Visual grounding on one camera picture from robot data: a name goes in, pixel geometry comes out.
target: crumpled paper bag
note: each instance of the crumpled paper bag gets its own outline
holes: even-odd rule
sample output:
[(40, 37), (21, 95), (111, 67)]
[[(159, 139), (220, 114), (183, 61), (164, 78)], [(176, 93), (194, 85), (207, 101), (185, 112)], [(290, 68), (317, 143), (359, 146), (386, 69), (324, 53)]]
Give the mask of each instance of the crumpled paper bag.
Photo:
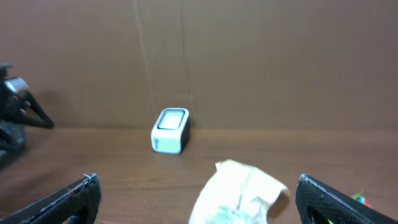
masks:
[(268, 209), (287, 187), (256, 167), (227, 160), (206, 183), (189, 223), (267, 223)]

